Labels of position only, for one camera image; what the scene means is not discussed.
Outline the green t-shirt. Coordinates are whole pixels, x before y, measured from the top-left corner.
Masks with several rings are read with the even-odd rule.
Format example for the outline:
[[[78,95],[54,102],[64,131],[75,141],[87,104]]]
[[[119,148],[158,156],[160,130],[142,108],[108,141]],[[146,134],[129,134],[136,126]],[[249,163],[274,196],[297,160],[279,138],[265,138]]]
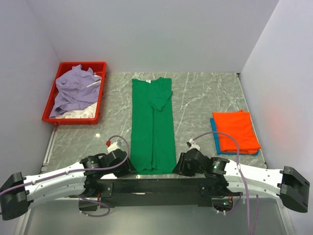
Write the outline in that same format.
[[[137,174],[170,174],[176,166],[172,80],[132,80],[130,160]]]

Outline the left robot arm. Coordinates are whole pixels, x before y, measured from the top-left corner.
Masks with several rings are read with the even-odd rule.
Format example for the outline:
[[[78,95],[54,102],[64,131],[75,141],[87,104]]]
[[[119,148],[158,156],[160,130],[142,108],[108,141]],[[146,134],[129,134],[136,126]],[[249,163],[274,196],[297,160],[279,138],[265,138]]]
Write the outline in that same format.
[[[4,221],[25,214],[39,204],[68,196],[94,196],[104,175],[119,178],[135,172],[128,154],[121,149],[87,156],[68,167],[44,174],[12,174],[0,188],[0,214]]]

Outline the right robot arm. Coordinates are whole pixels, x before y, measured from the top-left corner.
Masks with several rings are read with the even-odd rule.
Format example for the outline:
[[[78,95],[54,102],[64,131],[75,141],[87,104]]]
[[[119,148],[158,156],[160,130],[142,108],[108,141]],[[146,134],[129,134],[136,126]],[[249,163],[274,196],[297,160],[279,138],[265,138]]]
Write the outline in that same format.
[[[203,155],[193,148],[181,153],[173,173],[182,176],[202,174],[208,182],[200,186],[200,194],[223,198],[236,193],[253,194],[282,201],[288,209],[308,212],[310,182],[296,169],[264,169],[233,160]]]

